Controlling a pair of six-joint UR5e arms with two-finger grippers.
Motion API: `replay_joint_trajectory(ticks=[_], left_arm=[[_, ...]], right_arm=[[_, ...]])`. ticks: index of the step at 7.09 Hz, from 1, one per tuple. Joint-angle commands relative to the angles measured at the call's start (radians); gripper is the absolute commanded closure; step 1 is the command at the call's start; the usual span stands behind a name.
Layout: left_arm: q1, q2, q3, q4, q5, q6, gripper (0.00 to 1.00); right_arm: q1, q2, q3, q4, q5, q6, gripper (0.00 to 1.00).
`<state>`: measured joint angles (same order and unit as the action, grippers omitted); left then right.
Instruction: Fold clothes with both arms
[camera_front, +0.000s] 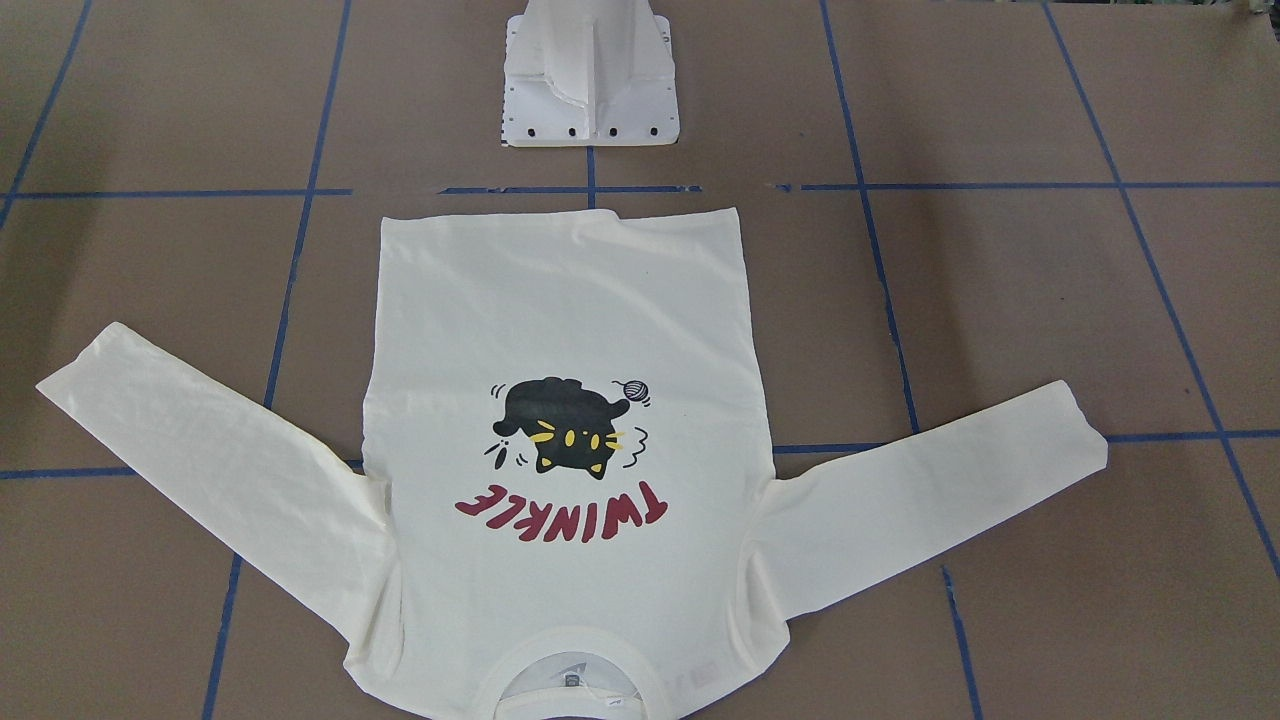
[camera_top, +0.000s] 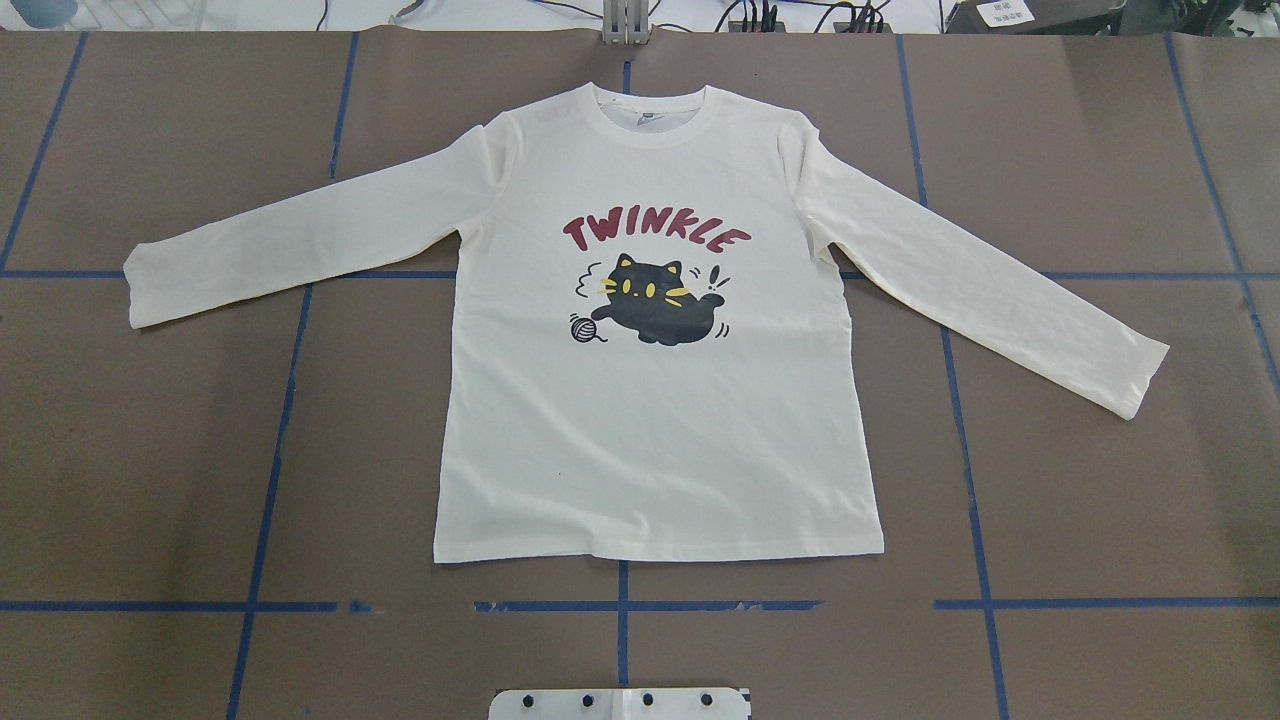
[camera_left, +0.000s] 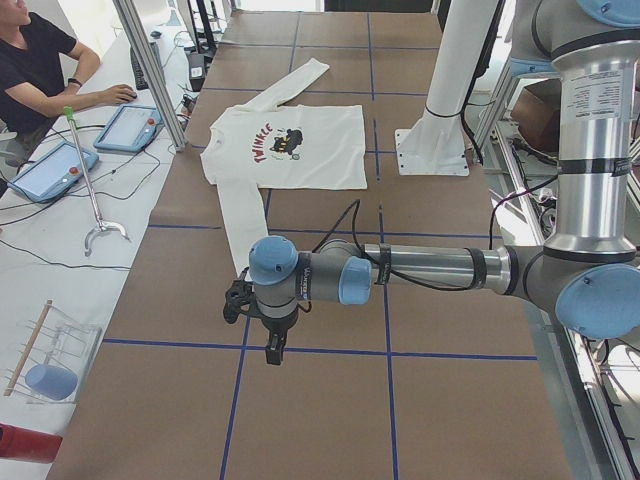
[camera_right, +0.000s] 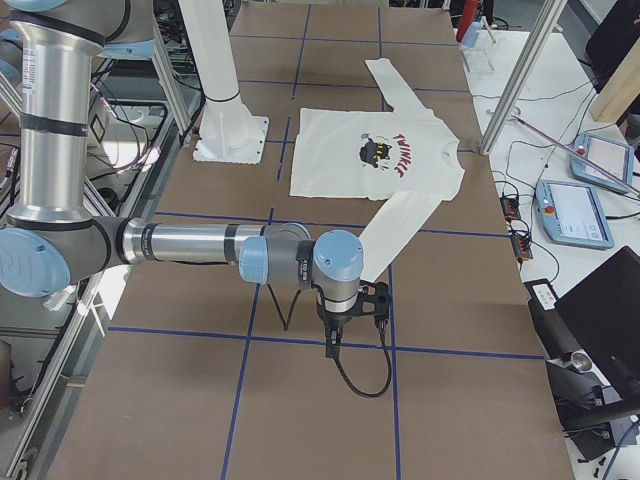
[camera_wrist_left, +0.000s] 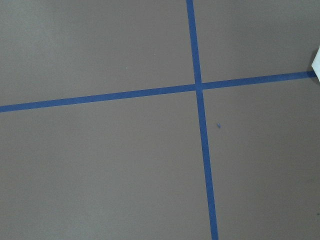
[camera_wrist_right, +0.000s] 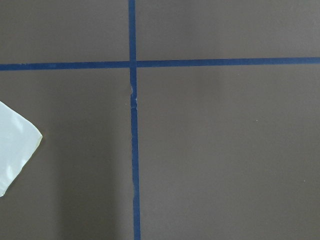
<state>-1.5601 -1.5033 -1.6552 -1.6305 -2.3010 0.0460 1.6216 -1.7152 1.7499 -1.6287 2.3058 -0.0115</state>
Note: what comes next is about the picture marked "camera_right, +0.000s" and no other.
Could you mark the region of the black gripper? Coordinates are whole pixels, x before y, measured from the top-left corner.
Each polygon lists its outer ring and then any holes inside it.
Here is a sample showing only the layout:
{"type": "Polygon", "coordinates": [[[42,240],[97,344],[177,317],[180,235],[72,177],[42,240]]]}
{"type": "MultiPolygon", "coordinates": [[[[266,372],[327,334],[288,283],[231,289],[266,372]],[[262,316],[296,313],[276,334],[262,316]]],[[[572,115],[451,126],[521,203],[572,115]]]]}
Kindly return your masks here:
{"type": "Polygon", "coordinates": [[[353,317],[361,314],[362,301],[356,295],[349,309],[338,312],[330,310],[330,306],[333,306],[332,302],[317,295],[317,313],[324,325],[326,358],[340,356],[343,328],[353,317]]]}

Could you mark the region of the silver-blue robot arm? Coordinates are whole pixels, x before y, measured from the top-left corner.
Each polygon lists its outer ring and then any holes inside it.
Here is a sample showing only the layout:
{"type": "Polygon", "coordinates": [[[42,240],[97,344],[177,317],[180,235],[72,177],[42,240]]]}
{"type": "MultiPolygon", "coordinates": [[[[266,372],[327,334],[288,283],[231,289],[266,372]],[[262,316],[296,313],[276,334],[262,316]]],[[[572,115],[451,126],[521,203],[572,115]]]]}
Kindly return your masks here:
{"type": "Polygon", "coordinates": [[[355,235],[312,239],[299,224],[156,224],[84,207],[92,62],[107,45],[153,44],[152,3],[14,1],[10,20],[23,42],[21,176],[1,232],[2,286],[43,297],[120,264],[235,264],[250,283],[315,290],[326,354],[337,359],[344,325],[362,312],[355,235]]]}

